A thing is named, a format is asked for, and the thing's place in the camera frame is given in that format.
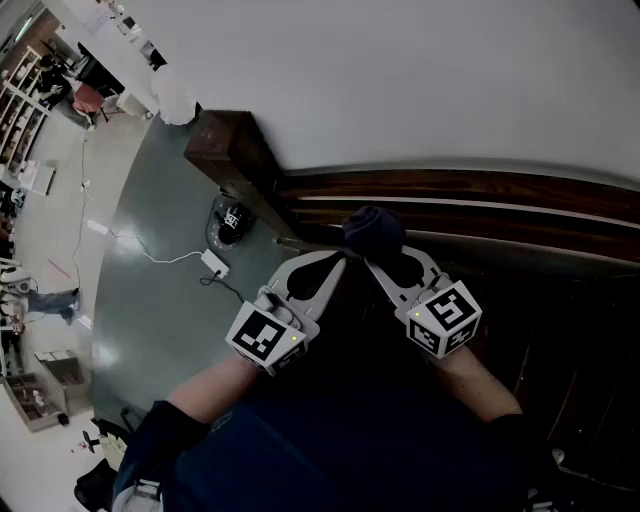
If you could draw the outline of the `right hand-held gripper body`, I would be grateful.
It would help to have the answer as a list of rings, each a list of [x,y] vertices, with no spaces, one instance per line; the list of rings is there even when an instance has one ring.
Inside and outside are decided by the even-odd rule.
[[[437,292],[424,290],[412,303],[396,309],[406,337],[437,359],[467,343],[481,316],[479,304],[460,280]]]

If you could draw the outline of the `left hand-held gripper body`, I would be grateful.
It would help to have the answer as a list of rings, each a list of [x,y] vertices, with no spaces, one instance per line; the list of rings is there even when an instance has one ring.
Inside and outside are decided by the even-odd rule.
[[[276,376],[305,355],[319,334],[317,322],[263,286],[253,303],[243,303],[225,341],[240,356]]]

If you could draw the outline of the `dark purple cloth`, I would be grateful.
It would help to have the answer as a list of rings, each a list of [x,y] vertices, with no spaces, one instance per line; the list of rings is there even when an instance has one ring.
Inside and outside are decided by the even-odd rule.
[[[378,206],[364,206],[342,224],[344,244],[354,253],[385,259],[401,253],[406,231],[400,219]]]

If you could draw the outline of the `wooden stair handrail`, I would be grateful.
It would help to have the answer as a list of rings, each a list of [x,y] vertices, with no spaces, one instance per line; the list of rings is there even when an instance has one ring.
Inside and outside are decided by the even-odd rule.
[[[640,188],[524,173],[285,177],[298,236],[333,243],[364,205],[461,279],[483,309],[471,347],[562,470],[640,496]]]

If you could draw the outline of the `person's left forearm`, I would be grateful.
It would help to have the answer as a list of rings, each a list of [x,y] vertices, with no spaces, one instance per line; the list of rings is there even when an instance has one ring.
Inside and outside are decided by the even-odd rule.
[[[252,362],[233,355],[185,381],[169,394],[167,401],[193,420],[213,425],[261,375]]]

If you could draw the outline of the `person's right forearm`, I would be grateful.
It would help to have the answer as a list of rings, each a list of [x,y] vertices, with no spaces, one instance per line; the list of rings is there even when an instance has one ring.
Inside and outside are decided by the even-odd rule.
[[[448,392],[485,423],[509,415],[521,415],[514,395],[466,346],[430,363]]]

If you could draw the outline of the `round black floor robot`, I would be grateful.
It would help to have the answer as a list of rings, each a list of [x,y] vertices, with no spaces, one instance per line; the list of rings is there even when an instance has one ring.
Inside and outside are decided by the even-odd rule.
[[[252,226],[252,212],[240,201],[220,193],[212,204],[205,228],[205,238],[211,250],[228,252],[245,237]]]

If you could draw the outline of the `white power strip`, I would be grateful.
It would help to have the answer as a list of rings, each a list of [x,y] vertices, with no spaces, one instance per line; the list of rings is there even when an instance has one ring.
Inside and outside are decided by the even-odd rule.
[[[201,255],[201,261],[212,271],[215,277],[224,279],[229,273],[229,267],[210,249]]]

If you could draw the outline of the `person's dark blue shirt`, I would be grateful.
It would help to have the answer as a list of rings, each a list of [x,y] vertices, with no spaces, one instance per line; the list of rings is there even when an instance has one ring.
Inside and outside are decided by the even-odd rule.
[[[433,382],[286,375],[213,424],[155,403],[113,512],[521,512],[556,473],[525,417],[483,422]]]

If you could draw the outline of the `black office chair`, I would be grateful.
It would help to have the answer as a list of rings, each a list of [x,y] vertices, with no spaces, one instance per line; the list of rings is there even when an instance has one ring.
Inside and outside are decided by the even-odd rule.
[[[77,479],[74,496],[88,512],[111,512],[117,472],[106,459]]]

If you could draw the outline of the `white bin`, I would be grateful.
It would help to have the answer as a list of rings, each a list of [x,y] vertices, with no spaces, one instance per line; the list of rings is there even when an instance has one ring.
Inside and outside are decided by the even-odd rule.
[[[144,118],[149,110],[130,92],[124,91],[118,96],[117,107],[129,116]]]

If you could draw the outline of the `red chair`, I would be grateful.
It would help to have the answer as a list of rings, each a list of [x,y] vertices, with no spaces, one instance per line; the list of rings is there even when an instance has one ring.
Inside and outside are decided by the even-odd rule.
[[[90,123],[104,113],[105,98],[93,87],[78,82],[73,86],[73,109]]]

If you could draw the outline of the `white flat box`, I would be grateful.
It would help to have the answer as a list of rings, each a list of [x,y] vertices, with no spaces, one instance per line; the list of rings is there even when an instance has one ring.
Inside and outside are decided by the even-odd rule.
[[[22,189],[47,196],[49,194],[56,169],[37,160],[27,160],[21,164],[19,181]]]

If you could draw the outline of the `white storage shelf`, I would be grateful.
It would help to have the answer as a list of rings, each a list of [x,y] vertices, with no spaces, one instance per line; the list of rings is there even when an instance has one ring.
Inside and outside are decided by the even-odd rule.
[[[41,55],[30,46],[0,87],[0,164],[11,175],[19,172],[47,117],[36,90]]]

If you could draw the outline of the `dark wooden newel post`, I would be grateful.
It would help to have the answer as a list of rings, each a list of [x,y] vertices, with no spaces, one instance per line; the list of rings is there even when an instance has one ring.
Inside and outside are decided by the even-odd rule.
[[[250,112],[203,111],[184,156],[277,236],[299,237],[295,215],[277,190],[285,175]]]

